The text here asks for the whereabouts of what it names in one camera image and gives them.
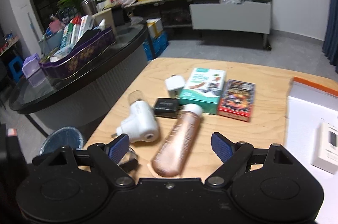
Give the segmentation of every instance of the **teal product box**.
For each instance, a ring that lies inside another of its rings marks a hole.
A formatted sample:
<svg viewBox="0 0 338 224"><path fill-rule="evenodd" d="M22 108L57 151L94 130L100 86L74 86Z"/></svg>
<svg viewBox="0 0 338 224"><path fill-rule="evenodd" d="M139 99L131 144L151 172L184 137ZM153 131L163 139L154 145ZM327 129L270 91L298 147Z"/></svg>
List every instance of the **teal product box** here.
<svg viewBox="0 0 338 224"><path fill-rule="evenodd" d="M226 72L218 69L194 68L180 94L180 105L193 103L205 113L217 114L225 76Z"/></svg>

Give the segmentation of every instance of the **blue curtain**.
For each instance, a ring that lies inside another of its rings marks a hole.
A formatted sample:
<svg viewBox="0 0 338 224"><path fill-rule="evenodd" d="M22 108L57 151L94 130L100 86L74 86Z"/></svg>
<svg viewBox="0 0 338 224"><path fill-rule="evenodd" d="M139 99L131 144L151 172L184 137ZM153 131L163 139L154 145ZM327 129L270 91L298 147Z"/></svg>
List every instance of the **blue curtain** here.
<svg viewBox="0 0 338 224"><path fill-rule="evenodd" d="M338 73L338 0L331 0L323 52Z"/></svg>

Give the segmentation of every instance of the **black table edge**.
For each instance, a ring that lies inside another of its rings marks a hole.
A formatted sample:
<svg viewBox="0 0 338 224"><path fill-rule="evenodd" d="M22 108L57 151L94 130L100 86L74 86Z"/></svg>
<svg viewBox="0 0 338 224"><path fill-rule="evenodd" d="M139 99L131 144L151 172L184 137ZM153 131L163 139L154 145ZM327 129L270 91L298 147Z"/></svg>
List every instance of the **black table edge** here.
<svg viewBox="0 0 338 224"><path fill-rule="evenodd" d="M138 33L137 36L134 37L133 39L134 40L131 41L125 48L123 48L116 55L108 59L106 62L92 69L86 74L80 76L75 81L58 90L57 92L48 95L45 98L42 96L39 102L32 101L26 103L23 105L22 108L12 107L12 101L14 100L12 99L13 98L12 94L15 93L16 90L15 87L9 99L9 106L11 110L14 110L19 114L25 115L35 113L37 111L43 110L56 104L57 102L67 98L68 96L74 94L75 92L94 82L96 79L106 74L108 71L116 67L119 63L121 63L124 59L126 59L129 55L131 55L139 46L142 45L144 41L151 40L147 26L145 25L145 28L140 33Z"/></svg>

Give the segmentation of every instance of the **blue stool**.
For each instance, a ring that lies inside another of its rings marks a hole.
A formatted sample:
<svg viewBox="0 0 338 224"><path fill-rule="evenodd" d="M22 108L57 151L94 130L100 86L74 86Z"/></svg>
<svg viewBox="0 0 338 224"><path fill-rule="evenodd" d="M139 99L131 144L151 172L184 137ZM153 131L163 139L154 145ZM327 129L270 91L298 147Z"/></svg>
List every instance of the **blue stool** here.
<svg viewBox="0 0 338 224"><path fill-rule="evenodd" d="M14 68L14 64L17 63L20 66L20 69L16 71ZM19 56L16 56L9 64L8 67L12 73L13 79L15 80L16 83L18 83L20 76L23 75L22 72L22 66L23 66L23 61Z"/></svg>

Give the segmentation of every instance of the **white power adapter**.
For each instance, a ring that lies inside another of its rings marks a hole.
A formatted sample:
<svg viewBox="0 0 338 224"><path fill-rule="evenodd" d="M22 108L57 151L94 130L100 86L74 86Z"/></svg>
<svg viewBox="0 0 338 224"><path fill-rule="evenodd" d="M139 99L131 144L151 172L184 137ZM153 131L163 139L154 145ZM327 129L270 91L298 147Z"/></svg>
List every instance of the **white power adapter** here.
<svg viewBox="0 0 338 224"><path fill-rule="evenodd" d="M185 81L181 75L173 75L165 80L165 84L169 97L177 98L184 88Z"/></svg>

